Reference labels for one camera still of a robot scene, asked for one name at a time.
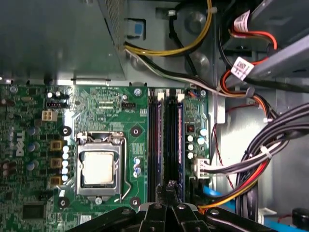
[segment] integrated circuit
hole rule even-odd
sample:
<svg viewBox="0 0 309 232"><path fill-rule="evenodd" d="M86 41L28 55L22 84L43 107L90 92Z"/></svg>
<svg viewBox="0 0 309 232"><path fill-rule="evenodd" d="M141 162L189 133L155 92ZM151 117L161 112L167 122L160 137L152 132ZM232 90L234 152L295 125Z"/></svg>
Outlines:
<svg viewBox="0 0 309 232"><path fill-rule="evenodd" d="M45 205L43 203L23 205L23 220L44 219L45 214Z"/></svg>

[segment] screw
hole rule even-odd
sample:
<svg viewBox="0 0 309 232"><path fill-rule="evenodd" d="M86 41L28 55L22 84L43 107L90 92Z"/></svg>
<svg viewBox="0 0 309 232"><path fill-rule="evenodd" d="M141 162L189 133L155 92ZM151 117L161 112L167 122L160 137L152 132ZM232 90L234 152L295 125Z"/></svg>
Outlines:
<svg viewBox="0 0 309 232"><path fill-rule="evenodd" d="M10 87L10 92L11 93L17 93L17 88L15 86Z"/></svg>
<svg viewBox="0 0 309 232"><path fill-rule="evenodd" d="M205 96L206 96L206 91L201 90L201 93L200 93L200 94L201 94L202 97L205 97Z"/></svg>
<svg viewBox="0 0 309 232"><path fill-rule="evenodd" d="M155 208L155 209L161 209L161 208L162 208L162 205L160 205L160 204L155 204L155 205L154 205L154 208Z"/></svg>
<svg viewBox="0 0 309 232"><path fill-rule="evenodd" d="M140 88L136 88L136 89L134 90L134 94L135 94L136 96L140 96L140 95L141 95L141 89L140 89Z"/></svg>
<svg viewBox="0 0 309 232"><path fill-rule="evenodd" d="M212 209L212 210L211 210L211 214L212 214L212 215L218 215L218 214L219 214L219 211L216 210L216 209Z"/></svg>
<svg viewBox="0 0 309 232"><path fill-rule="evenodd" d="M126 94L122 95L121 99L122 99L122 101L126 102L127 101L127 95Z"/></svg>
<svg viewBox="0 0 309 232"><path fill-rule="evenodd" d="M100 197L97 197L96 200L95 200L96 205L100 205L100 204L102 204L102 202L103 202L103 200Z"/></svg>
<svg viewBox="0 0 309 232"><path fill-rule="evenodd" d="M128 209L125 209L124 211L121 212L122 215L128 215L130 213L131 213L131 211L128 210Z"/></svg>
<svg viewBox="0 0 309 232"><path fill-rule="evenodd" d="M179 208L179 209L184 209L184 208L185 208L185 205L184 205L184 204L179 204L179 205L177 206L177 208Z"/></svg>

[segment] yellow wire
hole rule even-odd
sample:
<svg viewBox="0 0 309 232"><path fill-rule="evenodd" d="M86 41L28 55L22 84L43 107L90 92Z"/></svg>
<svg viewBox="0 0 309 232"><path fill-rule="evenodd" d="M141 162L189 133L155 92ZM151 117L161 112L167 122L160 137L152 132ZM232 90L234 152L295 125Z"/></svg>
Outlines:
<svg viewBox="0 0 309 232"><path fill-rule="evenodd" d="M206 208L211 208L211 207L216 207L219 205L222 205L224 203L227 203L228 201L234 199L235 197L241 195L242 193L244 193L245 191L247 191L248 189L250 189L255 183L257 182L257 180L253 181L251 184L249 184L248 186L246 186L244 189L242 189L241 191L235 193L234 195L218 202L218 203L214 203L214 204L208 204L208 205L198 205L199 209L206 209Z"/></svg>
<svg viewBox="0 0 309 232"><path fill-rule="evenodd" d="M199 34L199 36L193 41L192 44L190 44L188 46L185 46L183 48L174 49L174 50L168 50L168 51L145 50L145 49L131 47L129 45L126 45L126 49L128 49L129 51L131 51L131 52L133 52L135 54L138 54L138 55L161 56L161 57L163 57L163 56L175 55L175 54L187 51L187 50L195 47L205 37L205 35L207 34L207 32L208 32L208 30L210 28L211 18L212 18L212 13L211 13L212 4L211 4L211 0L207 0L207 8L208 8L208 13L207 13L207 18L206 18L206 23L204 25L204 28L201 31L201 33Z"/></svg>

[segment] chip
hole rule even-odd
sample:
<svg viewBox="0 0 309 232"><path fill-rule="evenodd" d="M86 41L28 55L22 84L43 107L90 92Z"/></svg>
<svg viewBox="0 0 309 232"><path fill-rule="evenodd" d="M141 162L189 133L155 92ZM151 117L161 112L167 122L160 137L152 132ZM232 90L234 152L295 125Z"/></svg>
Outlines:
<svg viewBox="0 0 309 232"><path fill-rule="evenodd" d="M27 106L22 106L21 107L21 112L27 112L28 111L28 107Z"/></svg>
<svg viewBox="0 0 309 232"><path fill-rule="evenodd" d="M7 192L5 194L5 197L4 197L5 200L10 201L10 200L12 200L12 198L13 198L13 193L12 192Z"/></svg>
<svg viewBox="0 0 309 232"><path fill-rule="evenodd" d="M44 204L25 204L23 206L23 220L44 219L45 205Z"/></svg>
<svg viewBox="0 0 309 232"><path fill-rule="evenodd" d="M52 151L61 151L62 147L63 146L61 140L53 140L50 142L50 149Z"/></svg>
<svg viewBox="0 0 309 232"><path fill-rule="evenodd" d="M61 168L62 167L62 159L61 158L51 158L50 159L50 167L51 168Z"/></svg>
<svg viewBox="0 0 309 232"><path fill-rule="evenodd" d="M37 89L36 88L30 88L29 89L29 95L36 95L37 94Z"/></svg>
<svg viewBox="0 0 309 232"><path fill-rule="evenodd" d="M53 176L50 178L49 183L51 186L56 186L61 184L60 176Z"/></svg>

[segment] capacitor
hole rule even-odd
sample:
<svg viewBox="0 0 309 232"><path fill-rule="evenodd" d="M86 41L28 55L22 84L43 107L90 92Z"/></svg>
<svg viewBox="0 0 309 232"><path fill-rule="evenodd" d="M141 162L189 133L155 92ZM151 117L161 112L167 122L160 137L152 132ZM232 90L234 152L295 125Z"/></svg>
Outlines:
<svg viewBox="0 0 309 232"><path fill-rule="evenodd" d="M62 148L63 153L68 153L69 150L70 150L69 146L64 146L64 147Z"/></svg>
<svg viewBox="0 0 309 232"><path fill-rule="evenodd" d="M13 175L17 172L17 170L14 168L14 169L9 169L9 170L4 170L3 171L3 176L10 176L10 175Z"/></svg>
<svg viewBox="0 0 309 232"><path fill-rule="evenodd" d="M62 167L66 168L68 167L68 165L69 165L69 161L67 160L62 161Z"/></svg>
<svg viewBox="0 0 309 232"><path fill-rule="evenodd" d="M193 141L193 136L192 135L188 135L187 136L187 141L188 142L192 142Z"/></svg>
<svg viewBox="0 0 309 232"><path fill-rule="evenodd" d="M201 136L207 136L208 132L207 132L207 130L205 128L202 128L202 129L199 130L199 134Z"/></svg>
<svg viewBox="0 0 309 232"><path fill-rule="evenodd" d="M134 157L133 161L134 161L134 164L136 164L136 165L140 164L140 159L137 158L137 157Z"/></svg>
<svg viewBox="0 0 309 232"><path fill-rule="evenodd" d="M69 173L69 169L68 168L63 168L61 170L61 174L68 174Z"/></svg>
<svg viewBox="0 0 309 232"><path fill-rule="evenodd" d="M61 177L61 180L64 182L64 181L67 181L69 179L68 175L62 175Z"/></svg>
<svg viewBox="0 0 309 232"><path fill-rule="evenodd" d="M47 98L55 98L55 95L52 92L48 92L46 96Z"/></svg>
<svg viewBox="0 0 309 232"><path fill-rule="evenodd" d="M38 135L40 131L41 129L39 127L31 127L28 129L28 135L29 136Z"/></svg>
<svg viewBox="0 0 309 232"><path fill-rule="evenodd" d="M33 142L28 144L28 152L37 151L40 148L40 144L38 142Z"/></svg>
<svg viewBox="0 0 309 232"><path fill-rule="evenodd" d="M17 165L16 161L8 162L3 165L3 169L11 169L16 167L16 165Z"/></svg>
<svg viewBox="0 0 309 232"><path fill-rule="evenodd" d="M33 171L35 169L34 162L27 163L26 168L27 168L28 171Z"/></svg>
<svg viewBox="0 0 309 232"><path fill-rule="evenodd" d="M67 160L67 159L69 158L68 153L64 153L64 154L62 155L62 158L63 158L64 160Z"/></svg>
<svg viewBox="0 0 309 232"><path fill-rule="evenodd" d="M134 164L133 169L135 170L135 169L137 169L137 168L139 168L139 167L140 167L139 164Z"/></svg>
<svg viewBox="0 0 309 232"><path fill-rule="evenodd" d="M128 97L127 97L127 95L126 95L126 94L124 94L124 95L122 95L121 99L122 99L122 101L123 101L123 102L126 102L126 101L127 101L127 99L128 99Z"/></svg>
<svg viewBox="0 0 309 232"><path fill-rule="evenodd" d="M6 106L15 106L15 102L10 99L2 99L1 104Z"/></svg>
<svg viewBox="0 0 309 232"><path fill-rule="evenodd" d="M187 154L187 157L188 157L188 159L190 159L190 160L193 158L193 156L194 156L194 155L193 155L192 152L189 152L189 153Z"/></svg>
<svg viewBox="0 0 309 232"><path fill-rule="evenodd" d="M64 94L64 93L62 93L62 92L60 92L60 91L57 91L57 92L56 92L56 97L57 97L58 99L67 99L67 98L68 98L68 95L66 95L66 94Z"/></svg>
<svg viewBox="0 0 309 232"><path fill-rule="evenodd" d="M193 144L188 144L187 149L188 149L189 151L193 151L193 149L194 149Z"/></svg>
<svg viewBox="0 0 309 232"><path fill-rule="evenodd" d="M203 145L203 144L205 143L205 139L204 139L203 137L199 137L199 138L197 139L197 143L198 143L199 145Z"/></svg>
<svg viewBox="0 0 309 232"><path fill-rule="evenodd" d="M134 171L136 172L137 175L141 174L141 168L136 168L136 169L134 169Z"/></svg>
<svg viewBox="0 0 309 232"><path fill-rule="evenodd" d="M30 96L21 97L20 99L21 99L21 101L23 101L23 102L31 102L31 101L33 100L33 98L30 97Z"/></svg>
<svg viewBox="0 0 309 232"><path fill-rule="evenodd" d="M7 159L4 160L4 161L1 161L1 162L0 162L0 168L1 168L5 163L8 163L8 162L9 162L9 160L7 160Z"/></svg>

